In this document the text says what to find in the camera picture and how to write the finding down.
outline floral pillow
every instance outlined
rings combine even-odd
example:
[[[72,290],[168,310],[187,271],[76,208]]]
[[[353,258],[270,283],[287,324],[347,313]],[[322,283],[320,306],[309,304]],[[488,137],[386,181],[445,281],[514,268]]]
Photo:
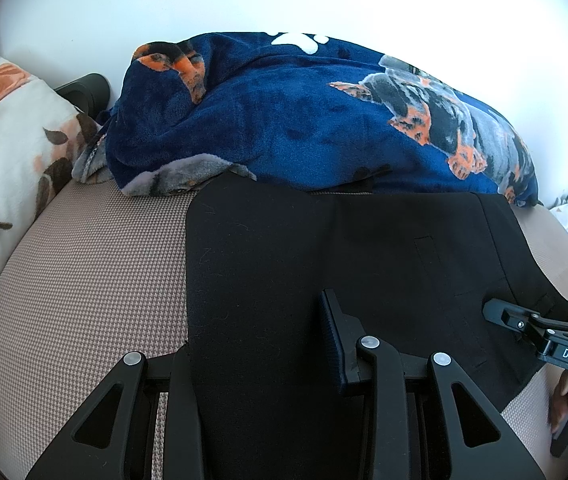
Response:
[[[45,82],[0,57],[0,273],[97,132]]]

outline black fabric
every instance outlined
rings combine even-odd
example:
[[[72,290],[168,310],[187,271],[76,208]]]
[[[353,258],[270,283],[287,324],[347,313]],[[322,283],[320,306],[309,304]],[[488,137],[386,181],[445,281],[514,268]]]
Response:
[[[216,478],[356,478],[361,400],[330,381],[324,288],[399,351],[451,354],[498,410],[540,363],[484,321],[484,301],[568,319],[502,196],[312,196],[222,175],[187,215],[192,378]]]

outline silver screw head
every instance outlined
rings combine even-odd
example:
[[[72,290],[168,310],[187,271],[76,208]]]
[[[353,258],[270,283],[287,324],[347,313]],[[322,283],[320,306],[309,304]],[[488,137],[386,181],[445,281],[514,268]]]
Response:
[[[449,364],[451,364],[452,359],[448,354],[437,352],[435,355],[433,355],[433,361],[440,366],[448,366]]]
[[[379,339],[374,335],[365,335],[362,338],[362,346],[366,348],[377,348],[379,346]]]
[[[142,354],[139,352],[129,352],[124,356],[124,363],[128,366],[138,364],[142,360]]]

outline black mount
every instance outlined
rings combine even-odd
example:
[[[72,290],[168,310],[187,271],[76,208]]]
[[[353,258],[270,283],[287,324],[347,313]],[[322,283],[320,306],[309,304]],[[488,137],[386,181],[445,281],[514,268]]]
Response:
[[[454,359],[443,352],[429,359],[400,354],[342,313],[334,291],[325,290],[321,301],[332,321],[325,339],[339,391],[365,396],[361,479],[543,480],[526,447]],[[417,449],[409,445],[409,397]],[[416,452],[419,474],[411,460]]]
[[[546,319],[538,312],[501,300],[483,307],[484,318],[513,332],[519,332],[535,348],[537,358],[568,370],[568,322]],[[551,455],[568,456],[568,420],[554,434]]]
[[[164,426],[163,477],[204,480],[188,345],[148,360],[140,352],[126,354],[59,431],[27,479],[150,479],[161,392],[171,399]]]
[[[357,318],[344,315],[331,290],[322,300],[342,351],[340,392],[365,398],[360,480],[544,480],[524,445],[457,362],[444,353],[429,359],[400,354],[366,335]],[[211,479],[189,346],[184,345],[148,360],[140,352],[123,356],[59,431],[27,480],[150,479],[161,392],[169,394],[163,477]]]

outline blue fleece blanket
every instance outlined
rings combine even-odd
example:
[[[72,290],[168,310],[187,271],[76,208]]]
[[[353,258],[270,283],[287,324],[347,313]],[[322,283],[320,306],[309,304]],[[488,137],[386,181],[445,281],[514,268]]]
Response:
[[[373,192],[537,201],[531,156],[497,111],[403,61],[323,36],[142,45],[103,119],[74,174],[89,176],[106,149],[127,194],[192,189],[230,170],[302,190],[365,180]]]

